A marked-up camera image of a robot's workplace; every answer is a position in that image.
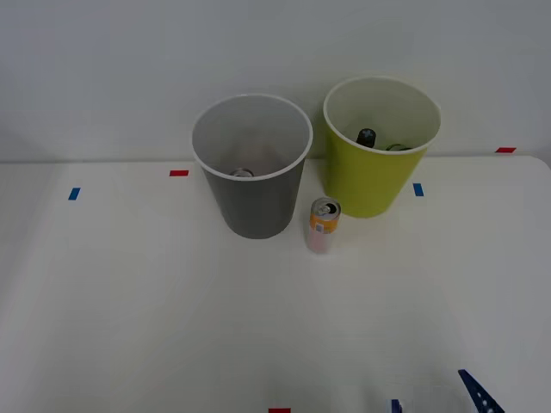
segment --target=dark bottle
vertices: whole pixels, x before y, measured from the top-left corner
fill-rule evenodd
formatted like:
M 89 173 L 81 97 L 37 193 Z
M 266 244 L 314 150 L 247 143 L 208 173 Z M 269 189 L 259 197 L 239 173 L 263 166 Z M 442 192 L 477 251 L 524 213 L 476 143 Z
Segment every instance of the dark bottle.
M 360 144 L 362 146 L 367 146 L 368 148 L 373 148 L 375 146 L 375 138 L 377 137 L 377 134 L 373 129 L 362 129 L 358 133 L 358 138 L 356 139 L 356 143 Z

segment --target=white tabletop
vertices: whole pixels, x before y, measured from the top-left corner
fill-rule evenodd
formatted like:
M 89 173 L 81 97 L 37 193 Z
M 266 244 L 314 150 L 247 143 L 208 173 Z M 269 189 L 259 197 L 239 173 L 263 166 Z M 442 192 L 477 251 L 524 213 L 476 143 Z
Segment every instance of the white tabletop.
M 304 242 L 316 170 L 248 240 L 192 163 L 0 165 L 0 411 L 470 412 L 460 368 L 548 411 L 551 170 L 426 158 L 327 256 Z

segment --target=bin rim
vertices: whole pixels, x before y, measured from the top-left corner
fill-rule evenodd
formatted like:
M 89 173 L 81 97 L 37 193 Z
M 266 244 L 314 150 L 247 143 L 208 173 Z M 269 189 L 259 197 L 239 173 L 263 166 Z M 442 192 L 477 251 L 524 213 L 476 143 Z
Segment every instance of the bin rim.
M 357 82 L 358 80 L 365 80 L 365 79 L 382 79 L 382 80 L 391 80 L 393 82 L 397 82 L 397 83 L 402 83 L 404 84 L 405 86 L 408 86 L 412 89 L 415 89 L 417 92 L 419 92 L 421 95 L 425 96 L 430 102 L 432 102 L 432 104 L 435 106 L 436 108 L 436 111 L 438 112 L 438 130 L 436 131 L 435 135 L 429 139 L 427 142 L 425 142 L 424 144 L 422 144 L 421 146 L 417 146 L 415 148 L 412 148 L 412 149 L 409 149 L 407 151 L 382 151 L 380 149 L 375 149 L 375 148 L 368 148 L 367 146 L 363 146 L 363 145 L 360 145 L 356 142 L 354 142 L 353 140 L 351 139 L 348 139 L 346 138 L 342 133 L 340 133 L 338 131 L 338 129 L 336 129 L 336 127 L 332 124 L 331 120 L 329 119 L 329 116 L 327 114 L 327 102 L 329 101 L 329 99 L 331 98 L 331 95 L 337 90 L 337 89 L 340 89 L 341 87 L 343 87 L 345 84 L 347 83 L 352 83 L 352 82 Z M 415 86 L 413 86 L 412 84 L 408 83 L 408 82 L 405 82 L 401 79 L 398 79 L 396 77 L 391 77 L 391 76 L 382 76 L 382 75 L 379 75 L 379 76 L 373 76 L 373 75 L 367 75 L 367 76 L 357 76 L 357 77 L 351 77 L 351 78 L 348 78 L 348 79 L 345 79 L 343 80 L 342 82 L 339 82 L 337 83 L 335 86 L 333 86 L 331 88 L 331 90 L 329 90 L 329 93 L 327 93 L 327 96 L 325 97 L 324 99 L 324 108 L 323 108 L 323 112 L 324 112 L 324 118 L 325 118 L 325 122 L 327 122 L 327 125 L 329 126 L 329 128 L 340 138 L 342 139 L 344 142 L 346 142 L 347 144 L 351 144 L 353 146 L 355 146 L 356 148 L 358 149 L 361 149 L 363 151 L 366 151 L 366 152 L 373 152 L 373 153 L 379 153 L 381 155 L 388 155 L 390 157 L 395 157 L 395 156 L 403 156 L 403 155 L 409 155 L 409 154 L 412 154 L 412 153 L 415 153 L 415 152 L 420 152 L 420 151 L 424 151 L 425 149 L 427 149 L 429 147 L 429 145 L 432 143 L 432 141 L 434 139 L 436 139 L 436 136 L 438 136 L 438 132 L 440 132 L 440 126 L 442 125 L 442 112 L 441 112 L 441 109 L 440 109 L 440 106 L 434 102 L 432 99 L 429 98 L 429 96 L 424 93 L 421 89 L 419 88 L 416 88 Z
M 197 153 L 195 152 L 195 148 L 193 146 L 193 132 L 195 130 L 195 127 L 197 126 L 197 123 L 199 122 L 199 120 L 202 119 L 202 117 L 207 114 L 207 112 L 209 110 L 211 110 L 212 108 L 222 104 L 222 103 L 225 103 L 225 102 L 228 102 L 228 101 L 231 101 L 233 99 L 238 99 L 238 98 L 241 98 L 241 97 L 252 97 L 252 96 L 256 96 L 256 97 L 268 97 L 270 99 L 276 99 L 277 101 L 280 101 L 280 102 L 285 102 L 287 103 L 288 105 L 292 106 L 294 109 L 297 110 L 297 112 L 302 116 L 302 118 L 304 118 L 304 121 L 306 122 L 306 125 L 308 126 L 308 142 L 306 143 L 306 147 L 304 149 L 304 151 L 300 154 L 299 157 L 297 157 L 293 163 L 291 163 L 290 165 L 286 166 L 285 168 L 283 168 L 282 170 L 277 170 L 276 172 L 272 172 L 271 174 L 267 174 L 267 175 L 260 175 L 260 176 L 252 176 L 252 177 L 248 177 L 248 176 L 233 176 L 233 175 L 229 175 L 229 174 L 224 174 L 223 172 L 219 172 L 218 170 L 215 170 L 214 168 L 211 168 L 210 166 L 208 166 L 206 163 L 204 163 L 198 156 L 197 156 Z M 285 174 L 286 172 L 289 172 L 290 170 L 292 170 L 295 166 L 297 166 L 299 163 L 301 163 L 304 158 L 306 157 L 306 155 L 308 154 L 308 152 L 310 151 L 310 148 L 312 147 L 312 142 L 313 142 L 313 129 L 312 129 L 312 122 L 310 121 L 310 118 L 308 118 L 308 115 L 306 115 L 306 113 L 304 112 L 304 110 L 302 110 L 296 103 L 293 103 L 291 102 L 289 99 L 285 99 L 284 97 L 280 97 L 280 96 L 276 96 L 276 95 L 270 95 L 270 94 L 266 94 L 266 93 L 244 93 L 244 94 L 240 94 L 240 95 L 235 95 L 235 96 L 230 96 L 230 97 L 226 97 L 224 99 L 220 99 L 219 101 L 217 101 L 216 103 L 210 105 L 208 108 L 206 108 L 204 111 L 201 112 L 201 114 L 197 117 L 194 125 L 193 125 L 193 129 L 191 131 L 191 136 L 189 137 L 189 142 L 191 144 L 191 152 L 193 154 L 193 158 L 195 159 L 195 161 L 197 161 L 199 163 L 199 165 L 204 169 L 204 170 L 207 170 L 208 172 L 210 172 L 211 174 L 213 175 L 216 175 L 220 178 L 224 178 L 224 179 L 228 179 L 230 181 L 243 181 L 243 182 L 254 182 L 254 181 L 264 181 L 264 180 L 267 180 L 267 179 L 271 179 L 271 178 L 275 178 L 279 175 L 283 175 Z

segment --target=gray trash bin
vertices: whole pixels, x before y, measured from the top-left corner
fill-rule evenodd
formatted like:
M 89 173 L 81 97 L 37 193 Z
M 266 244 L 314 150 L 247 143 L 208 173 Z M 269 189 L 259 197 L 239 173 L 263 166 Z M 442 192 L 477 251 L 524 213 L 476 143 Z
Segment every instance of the gray trash bin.
M 234 232 L 268 238 L 287 227 L 312 139 L 306 114 L 277 96 L 231 97 L 199 118 L 194 157 Z

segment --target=orange can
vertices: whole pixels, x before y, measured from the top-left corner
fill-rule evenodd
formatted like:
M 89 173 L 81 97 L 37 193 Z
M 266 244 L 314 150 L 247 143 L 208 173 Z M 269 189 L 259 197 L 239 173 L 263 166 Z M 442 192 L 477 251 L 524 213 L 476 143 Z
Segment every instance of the orange can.
M 307 242 L 310 250 L 317 254 L 329 251 L 340 216 L 341 206 L 337 200 L 324 197 L 313 202 Z

